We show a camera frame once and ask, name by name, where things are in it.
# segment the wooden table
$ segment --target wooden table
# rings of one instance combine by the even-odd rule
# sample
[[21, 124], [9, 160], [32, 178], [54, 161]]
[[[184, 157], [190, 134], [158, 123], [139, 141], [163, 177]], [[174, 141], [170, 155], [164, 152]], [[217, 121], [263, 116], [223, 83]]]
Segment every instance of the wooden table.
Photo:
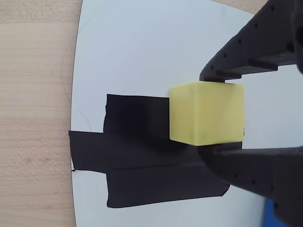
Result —
[[[255, 13], [266, 0], [216, 0]], [[74, 227], [68, 130], [81, 0], [0, 0], [0, 226]]]

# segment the white sheet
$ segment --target white sheet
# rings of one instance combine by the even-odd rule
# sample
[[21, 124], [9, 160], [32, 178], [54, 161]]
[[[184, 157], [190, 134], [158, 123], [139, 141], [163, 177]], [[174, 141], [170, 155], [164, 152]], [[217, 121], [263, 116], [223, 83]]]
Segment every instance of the white sheet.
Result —
[[[71, 129], [102, 132], [106, 94], [167, 97], [169, 87], [197, 81], [206, 63], [251, 18], [209, 0], [84, 0]], [[295, 70], [236, 81], [245, 86], [246, 148], [297, 145], [291, 134], [303, 128], [295, 123], [299, 113], [281, 112], [278, 103], [298, 110], [285, 98], [298, 91], [276, 81], [281, 73], [298, 75]], [[287, 92], [281, 93], [281, 86]], [[291, 117], [282, 122], [283, 114]], [[76, 171], [72, 183], [78, 227], [259, 227], [264, 206], [264, 198], [231, 187], [223, 197], [111, 209], [105, 174]]]

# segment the foam block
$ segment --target foam block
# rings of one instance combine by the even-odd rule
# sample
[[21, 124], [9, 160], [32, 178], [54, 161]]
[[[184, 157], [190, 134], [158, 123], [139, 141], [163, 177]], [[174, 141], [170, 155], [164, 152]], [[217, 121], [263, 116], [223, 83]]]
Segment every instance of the foam block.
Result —
[[243, 141], [243, 86], [198, 81], [170, 88], [169, 137], [194, 146]]

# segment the screw hole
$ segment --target screw hole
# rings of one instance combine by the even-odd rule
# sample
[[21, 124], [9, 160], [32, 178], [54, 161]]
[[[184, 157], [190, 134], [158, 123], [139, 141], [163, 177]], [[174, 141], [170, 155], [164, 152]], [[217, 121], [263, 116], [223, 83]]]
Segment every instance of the screw hole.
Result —
[[298, 27], [295, 36], [298, 43], [301, 45], [301, 47], [303, 47], [303, 27]]

